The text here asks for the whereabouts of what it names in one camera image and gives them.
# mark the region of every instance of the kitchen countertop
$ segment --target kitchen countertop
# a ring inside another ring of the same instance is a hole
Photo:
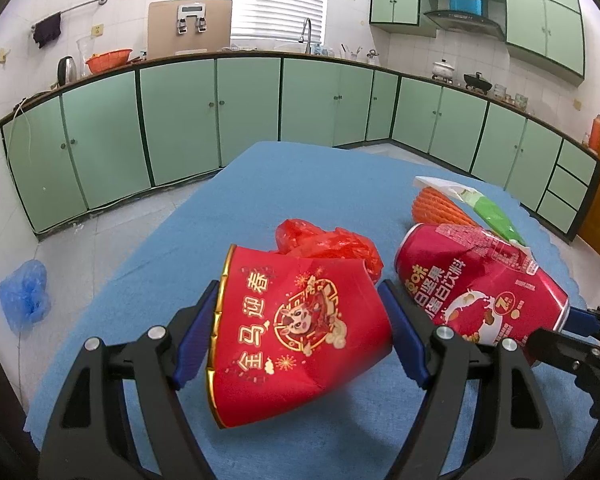
[[[372,68],[374,70],[380,70],[382,72],[387,72],[387,73],[395,74],[398,76],[408,77],[411,79],[417,79],[420,81],[425,81],[427,83],[436,84],[436,85],[439,85],[442,87],[452,88],[458,92],[464,92],[465,94],[470,94],[470,95],[478,97],[480,99],[484,99],[485,101],[487,101],[489,103],[497,104],[499,106],[502,106],[503,108],[508,108],[509,110],[512,110],[513,112],[520,114],[520,115],[544,126],[545,128],[551,130],[552,132],[555,132],[556,134],[563,137],[565,140],[568,140],[571,144],[574,144],[575,146],[577,146],[580,149],[589,153],[589,155],[598,159],[597,155],[595,153],[593,153],[591,150],[584,148],[577,140],[573,139],[572,137],[570,137],[567,134],[563,133],[562,131],[558,130],[551,124],[549,124],[541,119],[538,119],[537,117],[535,117],[531,114],[523,112],[522,110],[520,110],[519,108],[517,108],[513,105],[507,104],[498,99],[494,99],[494,98],[485,96],[484,94],[481,94],[479,92],[468,90],[468,89],[464,88],[464,86],[457,86],[457,85],[445,83],[443,81],[434,80],[430,77],[423,77],[423,76],[419,76],[419,75],[398,72],[397,70],[391,70],[389,68],[384,68],[384,67],[376,66],[376,65],[369,65],[367,63],[362,63],[359,61],[351,61],[348,59],[339,59],[339,58],[326,57],[326,56],[314,56],[314,55],[301,54],[301,53],[296,53],[296,52],[279,52],[279,51],[267,51],[267,50],[235,50],[235,51],[230,51],[230,52],[205,52],[204,54],[187,54],[184,56],[170,56],[170,57],[161,57],[158,59],[151,59],[151,60],[146,60],[146,61],[136,61],[133,63],[127,63],[126,65],[123,65],[123,66],[120,66],[117,68],[113,68],[111,70],[107,70],[105,72],[101,72],[99,74],[89,75],[85,78],[80,79],[79,81],[76,81],[75,83],[70,83],[65,86],[62,86],[61,88],[46,92],[44,95],[41,95],[41,96],[37,97],[36,99],[32,99],[30,102],[26,103],[22,107],[22,110],[26,112],[27,110],[33,108],[34,106],[42,104],[43,102],[48,101],[49,99],[52,99],[53,97],[55,97],[57,95],[63,94],[64,92],[68,92],[72,89],[79,88],[80,86],[83,86],[85,84],[88,84],[88,83],[91,83],[94,81],[98,81],[100,79],[104,79],[104,78],[107,78],[107,77],[110,77],[113,75],[117,75],[120,73],[131,72],[136,69],[147,68],[150,66],[178,63],[178,62],[183,62],[183,61],[197,60],[197,59],[222,59],[222,58],[227,58],[227,57],[254,57],[254,56],[257,56],[257,57],[281,57],[281,58],[285,57],[285,58],[293,58],[293,59],[313,59],[313,60],[318,60],[318,61],[336,62],[336,63],[346,64],[346,65],[351,65],[351,66]],[[0,119],[0,126],[4,126],[6,123],[10,122],[13,118],[14,118],[13,112],[4,116],[3,118]]]

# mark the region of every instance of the blue plastic bag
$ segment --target blue plastic bag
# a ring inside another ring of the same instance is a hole
[[[49,311],[46,267],[38,260],[24,262],[0,282],[0,304],[14,334],[28,332]]]

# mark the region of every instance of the faucet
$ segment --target faucet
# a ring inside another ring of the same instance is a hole
[[[298,43],[304,43],[304,32],[306,30],[306,24],[309,24],[309,40],[306,42],[306,49],[304,50],[305,54],[311,54],[311,19],[305,18],[304,23],[302,24],[302,34],[300,35],[300,39]]]

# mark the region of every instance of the red drink can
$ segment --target red drink can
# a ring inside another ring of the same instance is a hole
[[[480,227],[417,224],[404,237],[395,270],[436,325],[496,345],[524,347],[538,328],[561,330],[567,294],[532,257]]]

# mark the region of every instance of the tiled floor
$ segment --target tiled floor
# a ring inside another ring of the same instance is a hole
[[[390,144],[360,150],[435,166],[413,153]],[[82,310],[142,241],[195,190],[196,182],[142,198],[43,240],[36,258],[47,268],[47,291],[53,307],[20,345],[22,400],[28,408],[46,367]],[[552,241],[591,307],[600,305],[600,257],[580,238],[568,246]]]

